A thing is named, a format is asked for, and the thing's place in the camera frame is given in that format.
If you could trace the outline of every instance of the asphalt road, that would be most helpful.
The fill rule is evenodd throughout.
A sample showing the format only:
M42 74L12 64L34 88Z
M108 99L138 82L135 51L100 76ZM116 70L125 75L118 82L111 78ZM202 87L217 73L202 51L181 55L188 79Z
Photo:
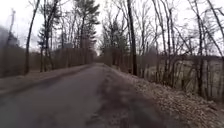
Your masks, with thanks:
M0 99L0 128L179 128L105 66Z

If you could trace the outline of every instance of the overcast sky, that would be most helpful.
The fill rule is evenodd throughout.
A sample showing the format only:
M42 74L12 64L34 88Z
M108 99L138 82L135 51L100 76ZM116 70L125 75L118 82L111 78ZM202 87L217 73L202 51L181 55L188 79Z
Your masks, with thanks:
M29 4L29 0L4 0L1 1L0 5L0 25L4 26L6 28L9 28L10 26L10 21L11 21L11 13L12 9L16 11L16 17L15 17L15 24L13 28L13 32L15 36L17 36L20 39L21 46L24 46L24 42L26 40L26 36L28 33L28 27L30 23L30 18L32 16L32 10L33 7ZM96 3L101 4L100 11L103 11L104 8L104 2L106 0L96 0ZM192 12L186 11L186 5L188 4L186 0L174 0L178 4L178 20L181 22L181 20L191 17L193 15ZM224 0L211 0L213 3L215 3L216 7L224 7ZM99 20L101 21L103 18L103 14L100 15ZM35 19L35 24L33 27L33 35L37 35L38 30L42 24L42 16L37 15ZM100 33L100 26L97 28L98 34ZM38 39L33 37L32 38L32 45L31 49L36 49L36 44L35 41Z

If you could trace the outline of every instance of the tree line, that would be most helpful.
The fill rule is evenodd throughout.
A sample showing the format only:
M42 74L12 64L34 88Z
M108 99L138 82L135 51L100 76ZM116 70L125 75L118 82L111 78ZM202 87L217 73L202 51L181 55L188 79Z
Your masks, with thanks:
M66 2L71 9L64 8ZM183 5L174 0L103 1L102 21L94 0L66 2L33 4L24 74L32 70L32 60L41 72L97 61L208 100L224 101L224 13L213 1L184 0L192 18L181 22L178 7ZM34 55L29 49L37 14L44 21L38 34L39 52ZM101 36L96 38L99 24Z

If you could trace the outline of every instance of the dry leaves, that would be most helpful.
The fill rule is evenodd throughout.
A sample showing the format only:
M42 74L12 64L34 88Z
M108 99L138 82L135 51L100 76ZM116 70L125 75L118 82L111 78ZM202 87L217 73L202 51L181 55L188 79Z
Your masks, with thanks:
M154 100L164 112L187 124L191 128L223 128L224 113L217 109L214 102L208 102L198 96L176 91L167 86L148 83L135 76L117 72L134 85L137 92Z

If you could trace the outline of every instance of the sky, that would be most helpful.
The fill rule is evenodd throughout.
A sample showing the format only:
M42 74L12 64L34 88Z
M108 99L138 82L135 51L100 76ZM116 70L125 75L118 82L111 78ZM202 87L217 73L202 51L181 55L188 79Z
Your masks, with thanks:
M106 0L96 0L97 4L100 4L100 11L102 12L104 9L104 2ZM188 4L186 0L174 0L177 2L178 8L177 11L180 13L178 15L178 20L181 23L181 20L192 17L192 11L186 11L186 5ZM224 8L224 0L211 0L217 7ZM33 7L29 4L29 0L1 0L0 4L0 25L6 28L9 28L11 17L12 17L12 9L16 11L15 14L15 23L13 27L13 33L20 40L20 46L25 46L26 36L28 33L29 23L32 17ZM99 21L102 21L104 17L104 13L101 13L99 16ZM36 41L38 40L37 34L40 26L42 25L43 18L41 15L37 15L35 19L35 23L33 26L33 31L31 40L31 50L37 49ZM100 35L101 26L97 26L98 36Z
M13 26L13 33L20 40L20 46L24 47L28 28L30 24L30 20L33 14L33 6L29 3L33 3L33 0L1 0L0 4L0 25L9 29L11 19L12 19L12 10L15 10L15 22ZM96 0L96 4L102 5L102 0ZM43 17L41 15L36 15L33 31L32 31L32 39L31 39L31 50L36 50L37 47L37 34L39 28L43 23Z

